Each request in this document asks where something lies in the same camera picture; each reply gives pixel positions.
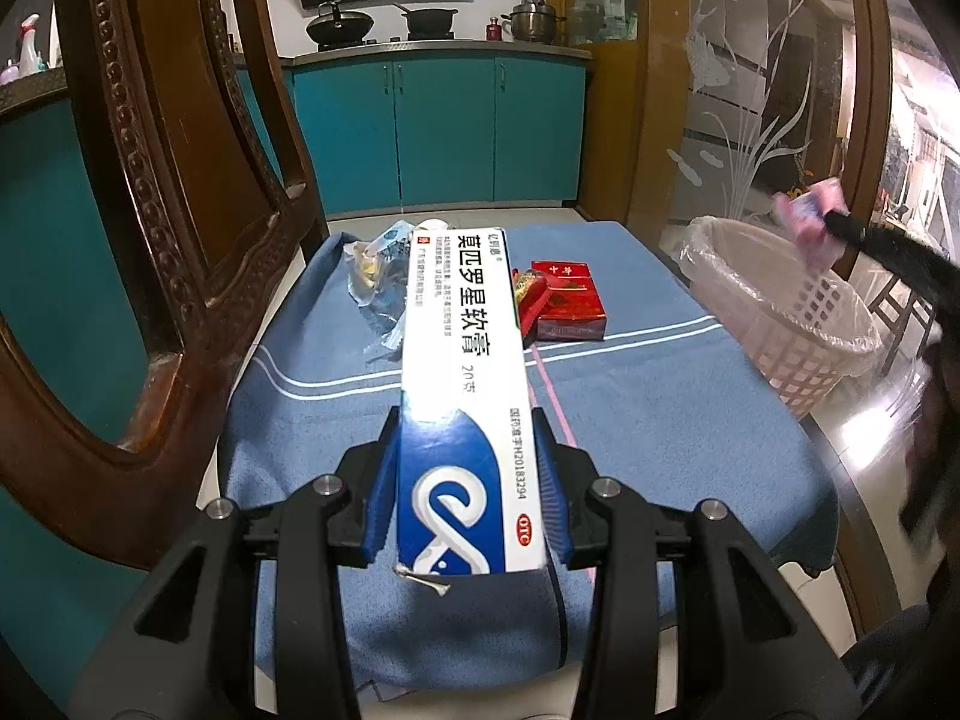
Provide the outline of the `small red canister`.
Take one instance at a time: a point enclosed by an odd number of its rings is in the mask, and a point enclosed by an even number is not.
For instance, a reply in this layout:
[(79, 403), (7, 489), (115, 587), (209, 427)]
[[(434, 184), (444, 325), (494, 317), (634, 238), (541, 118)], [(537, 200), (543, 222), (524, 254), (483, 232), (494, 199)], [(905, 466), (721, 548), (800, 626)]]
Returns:
[(485, 39), (490, 43), (501, 43), (503, 41), (503, 28), (501, 28), (500, 18), (492, 16), (485, 28)]

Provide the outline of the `clear blue plastic bag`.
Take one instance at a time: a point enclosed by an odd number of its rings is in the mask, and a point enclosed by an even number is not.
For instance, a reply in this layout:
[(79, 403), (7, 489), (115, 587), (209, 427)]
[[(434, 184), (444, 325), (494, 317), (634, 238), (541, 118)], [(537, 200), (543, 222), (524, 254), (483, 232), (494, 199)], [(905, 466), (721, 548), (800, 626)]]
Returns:
[(374, 333), (364, 356), (397, 359), (402, 353), (413, 226), (396, 221), (370, 242), (345, 245), (348, 294)]

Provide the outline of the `red snack wrapper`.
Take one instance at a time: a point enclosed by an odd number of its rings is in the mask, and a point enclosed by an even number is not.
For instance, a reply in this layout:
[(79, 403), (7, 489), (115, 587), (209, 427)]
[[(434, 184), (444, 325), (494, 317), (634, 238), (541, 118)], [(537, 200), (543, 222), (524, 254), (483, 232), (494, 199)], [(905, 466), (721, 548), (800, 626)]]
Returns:
[(517, 321), (524, 344), (529, 344), (535, 335), (535, 325), (550, 296), (547, 278), (535, 270), (512, 270), (512, 292), (516, 304)]

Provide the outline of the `steel stock pot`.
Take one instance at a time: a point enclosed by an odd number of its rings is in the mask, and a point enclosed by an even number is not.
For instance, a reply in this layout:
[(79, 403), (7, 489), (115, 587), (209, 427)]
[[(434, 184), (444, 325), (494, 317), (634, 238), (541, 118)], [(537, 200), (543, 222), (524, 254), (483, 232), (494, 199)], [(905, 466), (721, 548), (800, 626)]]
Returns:
[(547, 0), (519, 0), (508, 15), (501, 16), (503, 28), (514, 41), (553, 44), (566, 18), (556, 13)]

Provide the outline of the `carved wooden chair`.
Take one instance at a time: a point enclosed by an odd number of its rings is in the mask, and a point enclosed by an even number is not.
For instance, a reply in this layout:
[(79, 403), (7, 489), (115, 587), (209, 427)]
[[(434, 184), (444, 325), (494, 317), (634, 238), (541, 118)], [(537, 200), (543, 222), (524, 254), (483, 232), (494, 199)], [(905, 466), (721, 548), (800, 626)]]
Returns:
[(148, 569), (194, 512), (281, 277), (327, 223), (267, 0), (55, 3), (86, 175), (148, 366), (106, 442), (5, 333), (2, 483), (71, 546)]

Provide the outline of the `pink plastic trash basket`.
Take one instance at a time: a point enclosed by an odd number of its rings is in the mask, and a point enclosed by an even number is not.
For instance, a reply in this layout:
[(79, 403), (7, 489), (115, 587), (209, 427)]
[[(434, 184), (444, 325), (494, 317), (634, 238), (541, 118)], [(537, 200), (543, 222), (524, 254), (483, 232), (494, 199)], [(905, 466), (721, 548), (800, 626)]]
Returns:
[(880, 356), (880, 333), (850, 283), (833, 271), (812, 275), (793, 244), (768, 229), (697, 218), (683, 233), (677, 263), (693, 298), (798, 418)]

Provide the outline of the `wooden stool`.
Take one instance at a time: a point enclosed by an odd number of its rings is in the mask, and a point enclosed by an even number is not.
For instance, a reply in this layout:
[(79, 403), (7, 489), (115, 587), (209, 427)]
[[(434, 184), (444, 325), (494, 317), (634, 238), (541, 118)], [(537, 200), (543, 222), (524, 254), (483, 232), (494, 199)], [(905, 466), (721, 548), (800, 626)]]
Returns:
[[(877, 377), (885, 379), (900, 356), (912, 361), (923, 354), (934, 327), (934, 310), (928, 301), (924, 301), (895, 275), (887, 278), (884, 286), (869, 302), (869, 310), (887, 332), (884, 357), (877, 369)], [(908, 338), (912, 325), (919, 327), (918, 344), (914, 351), (905, 351), (903, 341)]]

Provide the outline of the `small pink wrapper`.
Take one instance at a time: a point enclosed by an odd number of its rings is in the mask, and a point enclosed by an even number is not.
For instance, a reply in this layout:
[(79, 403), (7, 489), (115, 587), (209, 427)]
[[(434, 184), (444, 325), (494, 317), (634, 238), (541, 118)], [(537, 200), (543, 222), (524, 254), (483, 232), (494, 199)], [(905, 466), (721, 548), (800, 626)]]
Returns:
[(835, 238), (827, 227), (828, 211), (850, 214), (843, 188), (835, 177), (817, 182), (795, 199), (777, 193), (773, 211), (812, 275), (822, 275), (843, 257), (846, 242)]

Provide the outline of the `black wok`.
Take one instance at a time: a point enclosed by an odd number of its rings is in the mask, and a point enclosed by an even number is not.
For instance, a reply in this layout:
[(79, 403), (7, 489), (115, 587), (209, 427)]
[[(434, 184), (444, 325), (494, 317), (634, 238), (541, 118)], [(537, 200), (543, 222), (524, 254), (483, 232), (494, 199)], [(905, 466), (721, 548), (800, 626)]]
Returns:
[(306, 34), (319, 50), (359, 46), (373, 29), (374, 20), (363, 11), (342, 10), (332, 2), (306, 26)]

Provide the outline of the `white blue ointment box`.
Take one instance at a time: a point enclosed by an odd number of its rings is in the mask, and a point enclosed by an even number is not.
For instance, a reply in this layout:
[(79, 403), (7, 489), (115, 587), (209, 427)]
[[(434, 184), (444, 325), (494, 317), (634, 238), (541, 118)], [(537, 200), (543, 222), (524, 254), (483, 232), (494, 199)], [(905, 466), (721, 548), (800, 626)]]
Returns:
[(532, 406), (498, 227), (413, 230), (400, 388), (400, 564), (418, 577), (542, 569)]

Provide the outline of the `red cigarette box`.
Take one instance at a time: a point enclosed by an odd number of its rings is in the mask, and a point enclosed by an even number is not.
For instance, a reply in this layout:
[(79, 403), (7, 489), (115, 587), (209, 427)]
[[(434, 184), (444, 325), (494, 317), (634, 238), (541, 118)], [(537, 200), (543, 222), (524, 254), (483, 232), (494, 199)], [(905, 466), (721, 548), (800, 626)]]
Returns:
[(601, 341), (607, 312), (583, 262), (534, 260), (532, 270), (545, 278), (547, 300), (535, 321), (535, 335), (550, 341)]

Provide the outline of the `black cooking pot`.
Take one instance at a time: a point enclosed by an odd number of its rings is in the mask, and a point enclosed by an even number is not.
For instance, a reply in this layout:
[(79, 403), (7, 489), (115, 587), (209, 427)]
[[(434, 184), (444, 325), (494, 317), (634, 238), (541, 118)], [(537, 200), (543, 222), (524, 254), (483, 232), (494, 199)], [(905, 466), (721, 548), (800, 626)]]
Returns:
[(410, 8), (395, 4), (407, 23), (409, 41), (432, 41), (454, 37), (454, 16), (457, 8)]

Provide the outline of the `teal lower kitchen cabinets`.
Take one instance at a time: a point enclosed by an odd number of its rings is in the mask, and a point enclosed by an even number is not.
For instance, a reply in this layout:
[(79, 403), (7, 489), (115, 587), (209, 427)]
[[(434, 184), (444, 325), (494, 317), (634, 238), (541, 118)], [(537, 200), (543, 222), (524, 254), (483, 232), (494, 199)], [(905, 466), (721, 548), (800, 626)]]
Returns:
[[(459, 41), (374, 46), (281, 66), (325, 210), (576, 197), (586, 67)], [(106, 442), (125, 433), (148, 356), (99, 218), (67, 95), (2, 122), (2, 310), (52, 393)], [(80, 553), (13, 504), (2, 509), (2, 632), (64, 702), (132, 571)]]

